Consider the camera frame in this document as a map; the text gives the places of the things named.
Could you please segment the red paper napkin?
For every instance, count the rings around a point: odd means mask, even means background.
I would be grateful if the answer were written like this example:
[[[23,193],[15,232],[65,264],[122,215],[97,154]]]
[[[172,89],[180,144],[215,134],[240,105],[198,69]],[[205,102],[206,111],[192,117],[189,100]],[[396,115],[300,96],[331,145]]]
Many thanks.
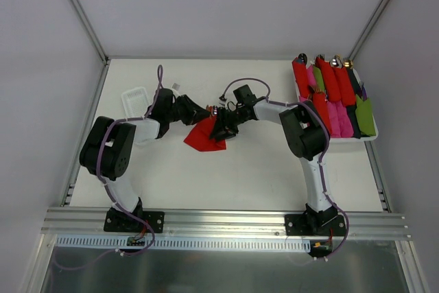
[[[226,149],[225,141],[216,141],[210,138],[213,127],[216,122],[216,116],[203,119],[197,123],[184,140],[188,146],[199,152],[215,152]]]

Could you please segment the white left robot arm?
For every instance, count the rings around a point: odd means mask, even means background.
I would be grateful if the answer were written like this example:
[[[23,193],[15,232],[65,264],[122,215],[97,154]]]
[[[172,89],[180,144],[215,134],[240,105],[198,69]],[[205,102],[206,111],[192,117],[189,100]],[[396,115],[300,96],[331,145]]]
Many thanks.
[[[112,202],[106,213],[104,231],[109,233],[162,233],[165,213],[144,211],[141,197],[134,192],[128,171],[134,141],[159,139],[169,125],[180,121],[187,126],[210,117],[187,95],[159,89],[146,113],[140,117],[112,119],[98,117],[80,151],[79,162],[97,177]]]

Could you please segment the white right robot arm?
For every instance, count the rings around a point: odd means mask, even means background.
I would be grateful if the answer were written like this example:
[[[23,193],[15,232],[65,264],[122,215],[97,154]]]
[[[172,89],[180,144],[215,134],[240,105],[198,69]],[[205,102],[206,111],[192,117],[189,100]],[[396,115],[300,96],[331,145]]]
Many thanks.
[[[246,84],[234,91],[235,109],[213,107],[216,116],[210,138],[225,141],[235,137],[238,126],[247,121],[269,121],[281,125],[287,145],[300,160],[307,187],[305,218],[293,224],[322,235],[338,216],[327,180],[325,154],[329,149],[329,131],[310,101],[283,104],[256,97]]]

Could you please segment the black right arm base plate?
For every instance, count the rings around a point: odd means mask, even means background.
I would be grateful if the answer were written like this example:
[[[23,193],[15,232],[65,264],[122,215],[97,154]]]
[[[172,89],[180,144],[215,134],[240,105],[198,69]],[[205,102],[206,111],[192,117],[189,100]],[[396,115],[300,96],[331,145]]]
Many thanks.
[[[284,217],[287,236],[335,236],[346,234],[346,223],[342,215],[319,221],[308,213],[287,214]]]

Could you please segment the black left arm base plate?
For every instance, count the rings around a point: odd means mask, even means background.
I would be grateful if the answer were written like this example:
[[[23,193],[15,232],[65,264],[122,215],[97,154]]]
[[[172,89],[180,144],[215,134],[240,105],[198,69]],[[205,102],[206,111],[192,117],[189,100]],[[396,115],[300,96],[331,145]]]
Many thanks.
[[[155,233],[163,232],[163,225],[165,223],[165,213],[162,211],[143,211],[141,215],[137,216],[145,223],[149,224]],[[104,221],[104,232],[108,233],[140,233],[144,228],[149,233],[146,225],[133,219],[124,212],[117,211],[110,208],[106,212]]]

